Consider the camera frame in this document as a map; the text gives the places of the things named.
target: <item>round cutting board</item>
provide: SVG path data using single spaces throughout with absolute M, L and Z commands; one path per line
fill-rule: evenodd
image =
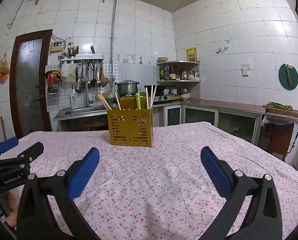
M 287 80 L 287 71 L 286 71 L 287 66 L 283 64 L 280 69 L 279 69 L 279 81 L 281 86 L 283 86 L 287 90 L 293 90 L 297 87 L 298 85 L 298 73 L 295 67 L 289 68 L 289 73 L 291 77 L 291 85 L 288 84 Z

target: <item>floral tablecloth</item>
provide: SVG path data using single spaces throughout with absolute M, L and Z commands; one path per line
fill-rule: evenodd
M 2 158 L 13 157 L 37 141 L 45 151 L 31 163 L 31 172 L 39 177 L 67 170 L 91 147 L 99 149 L 100 163 L 75 203 L 102 240 L 199 239 L 225 203 L 201 164 L 204 146 L 233 170 L 253 177 L 272 175 L 284 239 L 298 223 L 298 172 L 209 123 L 154 128 L 152 148 L 112 146 L 108 131 L 35 132 Z M 13 190 L 18 201 L 22 188 Z M 230 234 L 238 230 L 250 199 L 245 199 Z M 70 233 L 55 200 L 50 200 L 60 227 Z

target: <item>sink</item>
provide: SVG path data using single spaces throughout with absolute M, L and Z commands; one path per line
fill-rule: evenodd
M 65 112 L 65 114 L 86 114 L 95 111 L 105 110 L 104 106 L 92 106 L 92 107 L 83 107 L 77 109 L 71 109 Z

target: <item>glass door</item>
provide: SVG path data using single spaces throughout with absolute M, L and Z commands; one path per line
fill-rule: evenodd
M 52 30 L 27 33 L 15 40 L 9 93 L 17 138 L 35 131 L 51 130 L 44 77 L 51 34 Z
M 181 105 L 164 107 L 165 126 L 181 124 Z
M 217 126 L 217 110 L 206 107 L 184 105 L 184 123 L 209 122 Z
M 218 128 L 252 143 L 256 117 L 219 111 Z

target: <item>cabinet door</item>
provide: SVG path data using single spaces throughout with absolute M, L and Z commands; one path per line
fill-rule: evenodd
M 250 143 L 253 139 L 255 124 L 256 117 L 219 111 L 218 128 Z
M 216 112 L 217 110 L 185 107 L 185 123 L 209 122 L 212 125 L 215 125 Z
M 181 105 L 165 106 L 165 126 L 181 124 Z

